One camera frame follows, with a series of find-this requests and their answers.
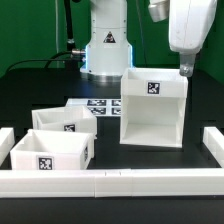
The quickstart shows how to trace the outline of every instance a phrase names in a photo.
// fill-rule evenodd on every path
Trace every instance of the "black table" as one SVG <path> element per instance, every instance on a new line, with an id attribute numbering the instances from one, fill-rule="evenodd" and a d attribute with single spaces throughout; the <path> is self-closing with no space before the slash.
<path id="1" fill-rule="evenodd" d="M 101 86 L 64 69 L 15 69 L 0 79 L 0 128 L 16 142 L 32 128 L 31 110 L 65 106 L 69 98 L 120 98 L 120 85 Z M 95 158 L 88 169 L 216 168 L 203 128 L 224 131 L 224 86 L 202 71 L 189 79 L 183 148 L 119 144 L 120 118 L 98 118 Z M 7 157 L 1 169 L 11 169 Z M 1 223 L 223 223 L 223 196 L 0 199 Z"/>

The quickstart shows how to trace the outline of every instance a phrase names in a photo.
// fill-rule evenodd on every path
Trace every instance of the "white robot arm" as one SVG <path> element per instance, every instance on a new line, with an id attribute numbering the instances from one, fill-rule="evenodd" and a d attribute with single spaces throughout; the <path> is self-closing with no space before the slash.
<path id="1" fill-rule="evenodd" d="M 180 54 L 180 74 L 190 77 L 195 56 L 214 21 L 217 0 L 151 0 L 150 3 L 149 12 L 155 22 L 169 14 L 170 49 Z"/>

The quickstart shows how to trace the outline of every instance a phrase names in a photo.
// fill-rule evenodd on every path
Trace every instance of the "cable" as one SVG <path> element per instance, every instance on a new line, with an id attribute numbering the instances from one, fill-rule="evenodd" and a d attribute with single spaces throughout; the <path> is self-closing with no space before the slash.
<path id="1" fill-rule="evenodd" d="M 56 30 L 56 51 L 59 52 L 59 15 L 58 15 L 58 0 L 55 0 L 55 30 Z"/>
<path id="2" fill-rule="evenodd" d="M 72 14 L 71 14 L 71 3 L 70 0 L 64 0 L 65 17 L 67 25 L 67 50 L 76 48 L 75 41 L 73 38 L 73 26 L 72 26 Z"/>
<path id="3" fill-rule="evenodd" d="M 27 63 L 27 62 L 46 62 L 46 61 L 70 61 L 71 59 L 30 59 L 30 60 L 24 60 L 24 61 L 19 61 L 16 62 L 12 65 L 10 65 L 6 71 L 5 74 L 7 74 L 13 67 L 15 67 L 18 64 L 22 64 L 22 63 Z"/>
<path id="4" fill-rule="evenodd" d="M 146 52 L 145 52 L 145 40 L 144 40 L 144 35 L 143 35 L 142 19 L 141 19 L 141 12 L 140 12 L 140 8 L 139 8 L 138 0 L 136 0 L 136 8 L 137 8 L 138 21 L 139 21 L 140 32 L 141 32 L 141 41 L 142 41 L 142 48 L 143 48 L 143 54 L 144 54 L 144 61 L 145 61 L 145 66 L 147 66 L 147 58 L 146 58 Z"/>
<path id="5" fill-rule="evenodd" d="M 63 51 L 63 52 L 59 52 L 59 53 L 57 53 L 57 54 L 55 54 L 54 56 L 52 56 L 51 58 L 50 58 L 50 60 L 52 60 L 52 59 L 56 59 L 56 58 L 58 58 L 58 57 L 60 57 L 60 56 L 62 56 L 62 55 L 71 55 L 71 51 Z M 48 61 L 47 63 L 46 63 L 46 65 L 44 66 L 44 68 L 48 68 L 49 67 L 49 65 L 51 64 L 51 62 L 52 61 Z"/>

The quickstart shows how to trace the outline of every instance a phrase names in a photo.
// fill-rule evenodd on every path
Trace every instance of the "white box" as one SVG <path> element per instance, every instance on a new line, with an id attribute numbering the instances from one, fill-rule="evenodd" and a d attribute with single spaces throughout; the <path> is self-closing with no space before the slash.
<path id="1" fill-rule="evenodd" d="M 29 130 L 11 150 L 13 170 L 86 169 L 94 157 L 89 133 Z"/>
<path id="2" fill-rule="evenodd" d="M 86 106 L 32 110 L 33 129 L 97 134 L 96 117 Z"/>
<path id="3" fill-rule="evenodd" d="M 177 69 L 126 69 L 120 143 L 182 147 L 187 88 Z"/>

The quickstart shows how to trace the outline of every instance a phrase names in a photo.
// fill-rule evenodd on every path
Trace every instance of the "warning label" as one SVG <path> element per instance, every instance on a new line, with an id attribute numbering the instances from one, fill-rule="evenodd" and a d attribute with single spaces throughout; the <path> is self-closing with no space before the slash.
<path id="1" fill-rule="evenodd" d="M 109 32 L 107 34 L 107 37 L 105 38 L 105 40 L 103 42 L 104 43 L 116 43 L 111 32 Z"/>

